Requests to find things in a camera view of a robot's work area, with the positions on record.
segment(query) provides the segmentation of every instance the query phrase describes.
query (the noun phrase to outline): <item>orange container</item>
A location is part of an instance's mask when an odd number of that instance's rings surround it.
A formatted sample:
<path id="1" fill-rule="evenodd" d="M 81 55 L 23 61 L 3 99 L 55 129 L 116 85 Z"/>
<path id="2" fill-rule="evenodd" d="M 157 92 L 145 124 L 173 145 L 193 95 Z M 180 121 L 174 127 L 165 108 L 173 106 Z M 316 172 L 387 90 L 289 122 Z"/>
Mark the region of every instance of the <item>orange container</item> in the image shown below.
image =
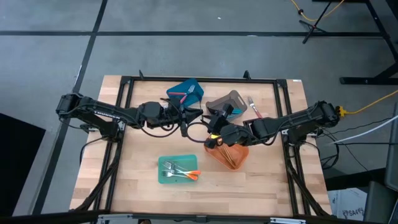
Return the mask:
<path id="1" fill-rule="evenodd" d="M 205 150 L 231 170 L 238 170 L 249 155 L 249 148 L 238 144 L 231 147 L 222 144 L 214 149 L 205 146 Z"/>

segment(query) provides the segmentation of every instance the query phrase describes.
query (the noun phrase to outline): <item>wooden tabletop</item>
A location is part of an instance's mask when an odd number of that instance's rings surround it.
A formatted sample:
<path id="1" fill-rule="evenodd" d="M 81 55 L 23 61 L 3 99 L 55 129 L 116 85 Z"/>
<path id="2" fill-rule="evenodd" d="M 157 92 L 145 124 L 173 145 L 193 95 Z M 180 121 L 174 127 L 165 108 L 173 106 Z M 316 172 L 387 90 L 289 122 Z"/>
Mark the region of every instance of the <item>wooden tabletop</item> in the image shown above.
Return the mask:
<path id="1" fill-rule="evenodd" d="M 120 78 L 121 76 L 115 75 L 104 77 L 99 101 L 115 104 Z M 287 80 L 287 83 L 293 112 L 306 109 L 307 102 L 302 82 Z M 177 84 L 177 82 L 135 81 L 131 106 L 137 107 L 147 101 L 160 101 L 159 98 L 167 97 L 166 90 Z M 236 90 L 245 101 L 251 96 L 263 117 L 277 117 L 274 89 L 270 84 L 199 84 L 205 91 L 202 100 L 205 114 L 207 101 L 213 101 L 231 90 Z M 126 100 L 126 91 L 122 105 Z M 281 102 L 284 102 L 282 89 L 280 97 Z M 199 108 L 199 105 L 197 103 L 191 107 Z M 242 125 L 242 121 L 253 118 L 256 118 L 256 114 L 248 107 L 242 117 L 233 123 Z M 148 132 L 165 133 L 161 129 L 150 129 Z M 189 134 L 194 139 L 208 137 L 204 126 L 192 126 Z M 99 137 L 99 133 L 90 133 L 88 141 Z M 313 139 L 307 141 L 316 144 Z M 79 206 L 97 184 L 105 147 L 105 141 L 98 141 L 86 147 L 70 208 Z M 186 184 L 158 183 L 158 158 L 184 154 L 197 156 L 198 168 L 202 171 L 199 180 Z M 300 154 L 307 188 L 322 208 L 331 213 L 317 150 L 313 146 L 303 145 Z M 107 192 L 106 185 L 101 208 L 104 208 Z M 296 194 L 299 212 L 303 213 L 301 195 L 297 186 Z M 126 213 L 292 216 L 281 138 L 278 136 L 271 146 L 250 146 L 248 158 L 243 166 L 237 171 L 231 171 L 212 158 L 205 151 L 203 144 L 181 137 L 180 131 L 159 139 L 147 136 L 139 129 L 128 127 L 111 210 Z"/>

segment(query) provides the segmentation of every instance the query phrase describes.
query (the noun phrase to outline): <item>tripod stand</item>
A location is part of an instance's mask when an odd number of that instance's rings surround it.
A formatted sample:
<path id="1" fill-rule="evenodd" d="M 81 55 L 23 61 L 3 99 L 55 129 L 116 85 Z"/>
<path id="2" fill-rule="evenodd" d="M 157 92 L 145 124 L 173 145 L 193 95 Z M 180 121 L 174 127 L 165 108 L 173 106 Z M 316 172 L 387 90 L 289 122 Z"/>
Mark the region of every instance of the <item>tripod stand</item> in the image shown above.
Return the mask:
<path id="1" fill-rule="evenodd" d="M 322 32 L 322 33 L 326 33 L 326 31 L 324 31 L 323 29 L 318 28 L 317 25 L 318 25 L 319 21 L 322 19 L 322 17 L 323 17 L 323 15 L 325 14 L 326 10 L 328 10 L 330 4 L 331 4 L 331 1 L 330 1 L 329 4 L 326 6 L 326 8 L 323 10 L 322 14 L 319 16 L 319 18 L 317 19 L 317 21 L 316 21 L 316 23 L 315 23 L 314 25 L 309 24 L 309 23 L 307 23 L 307 22 L 304 22 L 303 20 L 299 20 L 299 23 L 305 24 L 305 25 L 308 26 L 308 28 L 310 28 L 310 31 L 308 32 L 307 36 L 305 36 L 305 38 L 304 38 L 304 40 L 303 40 L 303 44 L 307 43 L 308 38 L 310 38 L 311 34 L 312 34 L 314 31 L 320 31 L 320 32 Z M 300 10 L 298 11 L 298 13 L 301 15 L 301 13 L 303 13 L 303 9 L 300 9 Z"/>

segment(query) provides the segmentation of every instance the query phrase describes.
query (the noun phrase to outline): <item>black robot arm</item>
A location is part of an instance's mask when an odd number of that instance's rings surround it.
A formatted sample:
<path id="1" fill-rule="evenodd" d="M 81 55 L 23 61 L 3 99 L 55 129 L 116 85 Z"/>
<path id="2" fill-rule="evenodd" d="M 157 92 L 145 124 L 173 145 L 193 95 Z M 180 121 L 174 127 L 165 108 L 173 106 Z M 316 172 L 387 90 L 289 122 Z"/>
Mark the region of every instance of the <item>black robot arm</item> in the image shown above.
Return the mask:
<path id="1" fill-rule="evenodd" d="M 158 102 L 143 103 L 138 108 L 121 108 L 78 93 L 71 93 L 61 97 L 56 112 L 60 119 L 82 120 L 86 123 L 80 126 L 83 130 L 88 132 L 90 129 L 98 129 L 103 137 L 107 137 L 107 140 L 112 142 L 117 142 L 121 138 L 120 130 L 124 126 L 121 126 L 119 122 L 105 121 L 97 115 L 122 121 L 135 129 L 141 129 L 145 123 L 151 129 L 177 124 L 181 126 L 184 136 L 187 124 L 203 114 L 203 111 L 199 109 L 183 109 L 177 98 L 165 101 L 168 102 L 166 108 Z"/>
<path id="2" fill-rule="evenodd" d="M 289 142 L 296 144 L 305 140 L 308 133 L 318 128 L 330 128 L 339 122 L 339 116 L 332 104 L 319 101 L 313 106 L 280 118 L 259 118 L 243 121 L 244 126 L 231 124 L 226 117 L 232 112 L 231 105 L 225 105 L 223 113 L 212 116 L 208 124 L 208 132 L 220 135 L 229 146 L 240 144 L 252 146 L 266 143 L 274 138 L 279 131 L 287 130 Z M 216 141 L 206 142 L 207 147 L 214 147 Z"/>

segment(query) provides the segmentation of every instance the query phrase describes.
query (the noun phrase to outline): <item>fork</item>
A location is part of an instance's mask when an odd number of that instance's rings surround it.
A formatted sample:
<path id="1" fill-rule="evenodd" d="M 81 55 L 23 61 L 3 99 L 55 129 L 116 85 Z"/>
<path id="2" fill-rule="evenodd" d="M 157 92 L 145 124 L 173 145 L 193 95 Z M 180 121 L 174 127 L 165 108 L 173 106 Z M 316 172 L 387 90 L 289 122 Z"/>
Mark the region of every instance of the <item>fork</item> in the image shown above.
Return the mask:
<path id="1" fill-rule="evenodd" d="M 195 175 L 191 175 L 191 174 L 178 175 L 178 174 L 173 174 L 173 172 L 166 171 L 166 170 L 162 171 L 162 176 L 164 176 L 164 177 L 173 177 L 173 176 L 174 177 L 184 177 L 184 178 L 189 178 L 189 179 L 192 179 L 192 180 L 198 180 L 198 177 L 195 176 Z"/>
<path id="2" fill-rule="evenodd" d="M 173 174 L 172 172 L 163 170 L 162 171 L 162 176 L 164 177 L 184 177 L 184 178 L 188 178 L 186 175 L 177 175 L 177 174 Z"/>
<path id="3" fill-rule="evenodd" d="M 188 94 L 192 93 L 194 89 L 195 89 L 195 85 L 191 85 L 188 89 L 188 93 L 180 100 L 180 103 L 183 103 L 184 100 L 187 98 Z"/>
<path id="4" fill-rule="evenodd" d="M 254 106 L 254 102 L 253 99 L 251 98 L 251 96 L 248 96 L 248 102 L 251 108 L 253 108 L 254 112 L 256 113 L 258 118 L 262 118 L 260 112 L 257 110 L 256 106 Z"/>
<path id="5" fill-rule="evenodd" d="M 200 175 L 201 174 L 200 170 L 186 170 L 183 167 L 180 167 L 179 165 L 176 165 L 174 162 L 170 162 L 170 161 L 164 161 L 162 163 L 162 165 L 164 167 L 168 168 L 169 170 L 176 170 L 178 173 L 185 174 L 187 177 L 189 177 L 191 179 L 197 179 L 198 177 L 196 175 Z M 176 169 L 175 168 L 176 166 L 181 168 L 181 169 L 183 169 L 183 170 L 186 170 L 186 171 L 182 171 L 180 169 Z"/>

